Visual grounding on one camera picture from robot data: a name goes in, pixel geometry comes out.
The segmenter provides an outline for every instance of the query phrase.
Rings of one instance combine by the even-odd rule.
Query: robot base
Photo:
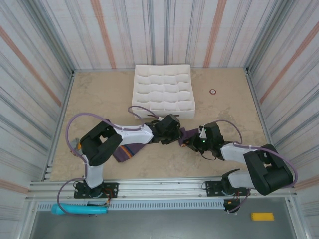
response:
[[[208,197],[225,197],[225,196],[246,196],[248,194],[247,188],[228,188],[222,185],[221,181],[206,181],[206,194]]]
[[[84,198],[117,198],[119,191],[118,183],[102,183],[98,187],[91,189],[87,183],[78,182],[75,184],[74,198],[84,199]]]

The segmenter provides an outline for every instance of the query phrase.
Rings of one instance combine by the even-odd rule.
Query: wooden tabletop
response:
[[[56,155],[51,181],[68,180],[84,174],[82,161],[73,156],[65,142],[67,122],[77,113],[91,112],[119,125],[140,122],[127,112],[133,94],[134,71],[77,73],[72,87]],[[266,139],[242,68],[192,69],[191,82],[195,98],[194,119],[180,119],[186,130],[214,120],[233,122],[243,135],[244,144],[264,145]],[[83,116],[71,125],[70,140],[81,138],[99,120]],[[224,140],[239,140],[236,130],[227,123],[218,123]],[[220,176],[245,166],[231,161],[208,161],[177,142],[169,145],[146,145],[134,157],[118,163],[111,157],[104,164],[104,179],[171,178]]]

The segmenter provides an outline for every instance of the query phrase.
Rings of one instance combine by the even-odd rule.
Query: striped wall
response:
[[[297,167],[296,185],[319,238],[319,1],[293,1],[261,60],[253,85],[278,151]]]
[[[245,66],[278,0],[35,0],[75,69]]]
[[[40,180],[70,72],[22,0],[0,1],[0,238],[11,238]]]

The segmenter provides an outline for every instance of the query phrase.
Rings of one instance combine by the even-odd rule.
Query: red ring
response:
[[[209,93],[210,93],[211,95],[215,95],[215,94],[216,94],[216,90],[210,89],[210,90],[209,90]]]

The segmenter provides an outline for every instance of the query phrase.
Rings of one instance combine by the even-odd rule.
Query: yellow object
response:
[[[273,213],[252,213],[251,220],[253,221],[274,221]]]

